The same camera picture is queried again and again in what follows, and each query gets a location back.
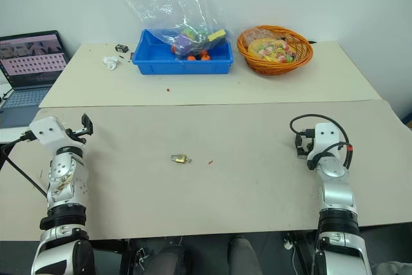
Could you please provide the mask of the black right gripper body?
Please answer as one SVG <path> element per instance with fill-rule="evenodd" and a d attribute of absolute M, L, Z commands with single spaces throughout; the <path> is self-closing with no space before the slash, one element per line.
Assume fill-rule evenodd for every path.
<path fill-rule="evenodd" d="M 304 150 L 304 157 L 312 159 L 314 155 L 314 144 L 315 144 L 315 129 L 305 129 L 302 132 L 302 140 L 306 142 L 306 149 Z"/>

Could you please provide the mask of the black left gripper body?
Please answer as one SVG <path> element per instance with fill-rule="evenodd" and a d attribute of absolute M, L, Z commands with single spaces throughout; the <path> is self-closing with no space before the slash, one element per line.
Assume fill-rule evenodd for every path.
<path fill-rule="evenodd" d="M 77 130 L 77 131 L 73 131 L 73 130 L 70 129 L 70 128 L 68 128 L 68 129 L 65 130 L 67 136 L 69 136 L 69 138 L 72 139 L 72 140 L 73 140 L 73 137 L 74 137 L 74 136 L 82 138 L 83 134 L 81 133 L 81 131 L 82 131 L 82 129 L 79 129 L 79 130 Z"/>

